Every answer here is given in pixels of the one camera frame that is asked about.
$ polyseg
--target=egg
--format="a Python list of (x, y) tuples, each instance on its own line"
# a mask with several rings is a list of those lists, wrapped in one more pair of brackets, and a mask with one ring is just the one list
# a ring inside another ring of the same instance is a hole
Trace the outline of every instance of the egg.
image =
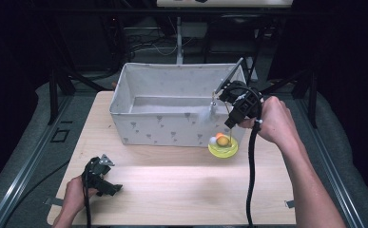
[(225, 136), (220, 136), (218, 139), (217, 139), (217, 144), (219, 146), (228, 146), (228, 143), (230, 142), (230, 140), (227, 139), (227, 137)]
[(216, 139), (218, 139), (218, 138), (219, 138), (219, 137), (221, 137), (221, 136), (224, 136), (224, 134), (223, 134), (223, 133), (221, 133), (221, 132), (217, 133), (217, 134), (216, 134)]
[(216, 137), (211, 137), (209, 140), (210, 144), (216, 144), (217, 138)]

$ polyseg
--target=white object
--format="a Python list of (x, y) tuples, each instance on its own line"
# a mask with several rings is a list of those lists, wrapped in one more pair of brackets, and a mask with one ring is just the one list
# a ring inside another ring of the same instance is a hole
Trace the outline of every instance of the white object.
[(210, 140), (209, 140), (209, 143), (210, 143), (210, 144), (216, 144), (216, 143), (217, 143), (217, 139), (216, 139), (216, 137), (214, 137), (214, 136), (213, 136), (213, 137), (211, 137), (211, 138), (210, 138)]
[[(125, 64), (109, 109), (122, 142), (207, 147), (216, 133), (229, 134), (223, 102), (216, 100), (220, 104), (213, 110), (213, 120), (199, 119), (233, 66)], [(245, 81), (241, 67), (235, 80)], [(238, 126), (232, 129), (237, 141), (244, 132)]]

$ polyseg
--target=wooden tabletop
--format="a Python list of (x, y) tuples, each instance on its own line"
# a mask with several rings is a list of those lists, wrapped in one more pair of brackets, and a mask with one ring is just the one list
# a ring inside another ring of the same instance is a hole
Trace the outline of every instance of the wooden tabletop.
[(168, 8), (291, 8), (293, 0), (157, 0), (158, 7)]
[[(88, 161), (106, 154), (114, 163), (105, 180), (122, 184), (112, 196), (91, 198), (95, 225), (240, 225), (246, 224), (249, 183), (247, 144), (234, 157), (219, 159), (204, 147), (123, 145), (109, 114), (113, 92), (98, 93), (68, 170), (56, 195), (62, 199), (69, 180)], [(258, 137), (256, 182), (251, 201), (254, 224), (295, 224), (292, 186), (279, 149)], [(61, 207), (48, 214), (52, 224)], [(73, 224), (86, 224), (86, 211)]]

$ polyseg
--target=human arm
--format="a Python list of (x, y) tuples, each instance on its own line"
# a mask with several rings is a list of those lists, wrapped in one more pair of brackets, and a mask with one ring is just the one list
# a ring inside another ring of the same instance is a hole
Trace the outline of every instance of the human arm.
[[(270, 97), (262, 107), (260, 136), (275, 143), (287, 164), (296, 204), (299, 227), (345, 227), (308, 158), (290, 110), (277, 97)], [(251, 128), (254, 119), (240, 124)]]
[[(94, 188), (88, 188), (89, 197), (93, 196), (97, 192), (98, 190)], [(79, 213), (84, 207), (83, 181), (81, 176), (78, 176), (68, 182), (62, 210), (53, 222), (52, 227), (70, 227), (77, 213)]]

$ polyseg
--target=black cable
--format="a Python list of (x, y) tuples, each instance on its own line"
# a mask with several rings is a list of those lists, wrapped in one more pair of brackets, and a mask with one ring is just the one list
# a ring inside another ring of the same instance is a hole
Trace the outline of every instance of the black cable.
[(86, 207), (86, 215), (87, 215), (87, 228), (91, 227), (91, 209), (89, 207), (89, 195), (88, 195), (88, 172), (86, 170), (85, 175), (85, 184), (83, 184), (83, 194), (84, 194), (84, 205)]
[(67, 165), (70, 162), (70, 160), (67, 160), (65, 163), (63, 163), (62, 165), (60, 165), (58, 168), (56, 168), (55, 170), (53, 170), (52, 172), (50, 172), (49, 174), (47, 174), (43, 179), (39, 180), (35, 185), (33, 185), (30, 190), (21, 198), (18, 200), (17, 204), (15, 204), (14, 208), (12, 208), (9, 216), (7, 217), (3, 227), (6, 227), (7, 224), (9, 223), (9, 220), (12, 216), (12, 214), (14, 214), (15, 210), (20, 206), (20, 204), (26, 199), (26, 197), (33, 191), (35, 190), (36, 187), (38, 187), (43, 181), (45, 181), (46, 179), (48, 179), (50, 176), (52, 176), (54, 173), (56, 173), (57, 171), (59, 171), (61, 168), (63, 168), (65, 165)]
[(258, 94), (249, 87), (239, 87), (243, 88), (253, 94), (253, 96), (258, 100), (258, 113), (254, 126), (252, 127), (251, 136), (249, 137), (248, 143), (248, 162), (249, 162), (249, 186), (248, 193), (246, 196), (246, 218), (248, 220), (249, 227), (254, 227), (252, 217), (251, 217), (251, 199), (254, 191), (255, 185), (255, 141), (258, 132), (261, 130), (261, 99), (259, 99)]

